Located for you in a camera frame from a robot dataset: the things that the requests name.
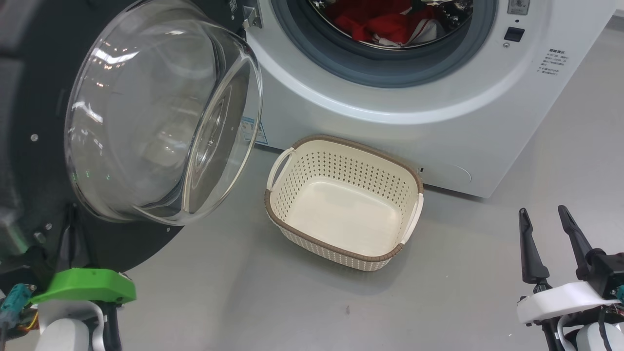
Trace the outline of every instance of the washing machine door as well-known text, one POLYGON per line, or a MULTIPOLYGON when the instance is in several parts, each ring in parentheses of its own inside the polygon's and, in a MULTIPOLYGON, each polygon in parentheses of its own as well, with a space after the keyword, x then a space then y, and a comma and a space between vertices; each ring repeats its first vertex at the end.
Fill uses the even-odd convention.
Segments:
POLYGON ((69 96, 66 164, 94 214, 185 225, 241 174, 260 118, 247 43, 188 0, 135 4, 104 28, 69 96))
POLYGON ((218 206, 260 124, 242 23, 236 0, 0 0, 0 260, 53 257, 71 206, 125 271, 218 206))

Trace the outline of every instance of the white robot part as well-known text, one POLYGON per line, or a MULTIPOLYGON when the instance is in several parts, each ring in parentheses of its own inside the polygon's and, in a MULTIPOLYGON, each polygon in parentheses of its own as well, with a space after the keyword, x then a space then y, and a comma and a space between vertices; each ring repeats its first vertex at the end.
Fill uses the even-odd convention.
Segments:
MULTIPOLYGON (((612 350, 624 350, 624 334, 614 325, 605 324, 605 334, 612 350)), ((579 351, 605 351, 605 342, 600 336, 598 323, 588 324, 581 328, 577 334, 577 347, 579 351)))
POLYGON ((619 303, 619 300, 603 299, 587 282, 574 282, 522 299, 517 312, 520 323, 526 324, 619 303))
POLYGON ((89 328, 79 320, 58 319, 41 333, 35 351, 89 350, 89 328))
POLYGON ((565 335, 563 332, 563 326, 570 320, 570 315, 564 315, 557 322, 557 335, 559 335, 559 340, 561 340, 561 346, 563 346, 563 351, 577 351, 577 349, 572 345, 570 341, 568 341, 565 337, 561 337, 565 335))
POLYGON ((102 309, 95 303, 50 300, 39 304, 38 309, 41 338, 37 343, 36 351, 106 351, 103 335, 107 320, 102 309), (97 327, 93 332, 90 332, 85 323, 80 320, 92 317, 97 317, 97 327), (71 320, 72 324, 69 322, 57 324, 61 320, 71 320), (87 340, 85 346, 82 342, 84 337, 87 340))

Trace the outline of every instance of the washing machine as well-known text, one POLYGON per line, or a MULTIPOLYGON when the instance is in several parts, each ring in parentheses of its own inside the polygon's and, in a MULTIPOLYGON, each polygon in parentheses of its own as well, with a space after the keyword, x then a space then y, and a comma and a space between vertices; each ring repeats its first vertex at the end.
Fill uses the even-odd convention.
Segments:
POLYGON ((452 32, 392 50, 345 36, 319 3, 258 0, 261 28, 247 30, 263 71, 258 142, 286 149, 340 136, 404 159, 426 184, 479 197, 496 189, 615 10, 613 0, 456 1, 470 13, 452 32))
POLYGON ((256 142, 345 137, 490 196, 615 1, 413 4, 444 33, 392 48, 321 0, 0 1, 0 275, 74 232, 130 269, 219 205, 256 142))

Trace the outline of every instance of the white cloth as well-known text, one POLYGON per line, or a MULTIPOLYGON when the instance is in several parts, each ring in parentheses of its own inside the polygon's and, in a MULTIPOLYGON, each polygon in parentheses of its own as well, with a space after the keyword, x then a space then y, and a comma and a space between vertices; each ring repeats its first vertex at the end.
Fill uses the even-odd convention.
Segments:
POLYGON ((427 42, 437 39, 444 35, 444 29, 442 28, 442 24, 436 21, 435 19, 423 19, 420 21, 416 29, 412 33, 412 36, 409 38, 408 42, 405 44, 401 44, 400 42, 390 41, 388 39, 379 37, 377 34, 373 34, 373 39, 381 45, 392 46, 392 47, 404 47, 410 46, 413 44, 418 44, 421 42, 427 42))

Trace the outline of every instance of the basket handle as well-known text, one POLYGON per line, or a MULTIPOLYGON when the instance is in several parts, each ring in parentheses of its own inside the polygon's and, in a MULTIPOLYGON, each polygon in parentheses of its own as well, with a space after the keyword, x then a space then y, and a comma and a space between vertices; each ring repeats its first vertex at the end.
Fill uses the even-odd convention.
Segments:
POLYGON ((286 164, 284 164, 284 167, 281 168, 280 173, 276 174, 277 169, 280 168, 281 163, 284 162, 284 159, 286 159, 288 156, 294 153, 295 153, 295 149, 291 147, 289 149, 284 150, 284 152, 282 152, 281 155, 277 157, 277 160, 275 160, 275 163, 273 164, 273 167, 271 168, 271 172, 269 172, 269 179, 266 181, 266 188, 268 190, 273 191, 275 184, 277 184, 280 181, 280 177, 283 173, 282 171, 284 171, 284 169, 288 167, 288 164, 293 158, 292 157, 288 158, 288 161, 286 161, 286 164))
POLYGON ((405 245, 405 243, 409 240, 409 237, 412 236, 412 232, 416 228, 416 223, 418 223, 418 218, 421 217, 422 212, 422 192, 418 193, 418 204, 414 210, 412 210, 412 216, 409 218, 409 225, 407 226, 407 232, 405 232, 405 236, 401 239, 401 243, 405 245))

